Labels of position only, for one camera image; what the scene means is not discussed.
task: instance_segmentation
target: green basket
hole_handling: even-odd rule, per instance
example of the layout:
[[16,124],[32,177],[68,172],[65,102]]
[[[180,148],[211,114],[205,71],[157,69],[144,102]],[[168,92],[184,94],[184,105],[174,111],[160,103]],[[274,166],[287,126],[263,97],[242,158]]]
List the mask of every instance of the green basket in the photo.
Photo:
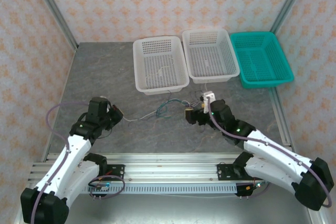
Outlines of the green basket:
[[269,88],[294,80],[286,56],[273,33],[235,33],[230,38],[244,88]]

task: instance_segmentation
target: gray marble surface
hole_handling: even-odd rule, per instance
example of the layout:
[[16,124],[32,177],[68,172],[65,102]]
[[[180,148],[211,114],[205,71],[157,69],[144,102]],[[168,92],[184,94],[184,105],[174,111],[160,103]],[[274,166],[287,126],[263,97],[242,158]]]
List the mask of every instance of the gray marble surface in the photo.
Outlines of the gray marble surface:
[[[236,118],[260,129],[269,138],[281,143],[280,133],[267,89],[244,89],[239,77],[228,82],[208,83],[216,99],[224,99]],[[196,100],[194,91],[204,90],[204,84],[194,84],[171,98]],[[62,102],[87,101],[105,96],[118,106],[127,119],[140,118],[156,110],[169,94],[147,96],[135,88],[132,42],[81,43],[66,85]],[[168,105],[169,119],[152,117],[148,121],[122,120],[106,138],[96,140],[95,153],[237,153],[241,149],[228,144],[219,131],[211,127],[190,125],[179,103]],[[86,106],[60,108],[55,129],[68,136],[72,124],[87,111]],[[63,142],[51,139],[50,153],[59,153]]]

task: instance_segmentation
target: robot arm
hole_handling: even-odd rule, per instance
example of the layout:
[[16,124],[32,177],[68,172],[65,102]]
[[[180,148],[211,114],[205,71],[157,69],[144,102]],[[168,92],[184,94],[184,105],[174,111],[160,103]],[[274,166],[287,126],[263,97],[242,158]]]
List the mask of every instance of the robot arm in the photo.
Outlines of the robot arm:
[[293,193],[306,207],[312,210],[321,208],[327,197],[326,191],[330,192],[334,186],[325,161],[320,158],[312,161],[291,152],[264,136],[254,126],[236,119],[224,100],[216,101],[213,92],[204,93],[201,99],[204,109],[186,109],[186,119],[190,124],[198,122],[199,125],[208,124],[219,129],[228,142],[249,151],[243,152],[233,163],[232,170],[236,174],[246,173],[265,179]]
[[[34,189],[26,188],[21,194],[25,223],[30,223],[36,204],[38,206],[35,212],[35,223],[65,223],[69,208],[81,190],[92,179],[106,173],[107,160],[105,157],[93,153],[84,157],[85,154],[102,131],[112,130],[122,117],[121,111],[115,105],[111,105],[107,99],[92,98],[88,112],[84,113],[71,128],[68,138],[69,149],[64,147],[51,169]],[[57,174],[49,181],[51,175],[57,170]],[[36,202],[39,194],[41,194],[40,200]]]

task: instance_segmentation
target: plastic basket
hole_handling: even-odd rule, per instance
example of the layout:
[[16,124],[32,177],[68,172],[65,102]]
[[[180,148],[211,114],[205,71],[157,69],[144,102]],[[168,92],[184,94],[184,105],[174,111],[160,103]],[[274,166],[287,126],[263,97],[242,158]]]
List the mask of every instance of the plastic basket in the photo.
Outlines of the plastic basket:
[[239,75],[237,58],[226,30],[187,30],[182,38],[188,73],[194,83],[223,82]]
[[139,39],[133,43],[135,86],[151,94],[179,92],[189,84],[181,41],[175,36]]
[[268,31],[231,34],[244,88],[269,88],[294,80],[277,37]]

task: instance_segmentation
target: floral wallpaper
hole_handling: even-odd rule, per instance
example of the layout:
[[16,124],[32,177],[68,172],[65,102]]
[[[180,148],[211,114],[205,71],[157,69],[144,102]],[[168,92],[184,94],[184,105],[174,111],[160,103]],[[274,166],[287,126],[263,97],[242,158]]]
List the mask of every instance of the floral wallpaper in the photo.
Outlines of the floral wallpaper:
[[269,30],[285,0],[55,0],[78,42],[134,41],[193,28]]
[[[295,75],[278,90],[296,149],[336,182],[336,0],[297,0],[277,35]],[[336,188],[332,199],[336,220]]]
[[43,0],[0,0],[0,219],[13,223],[73,51]]

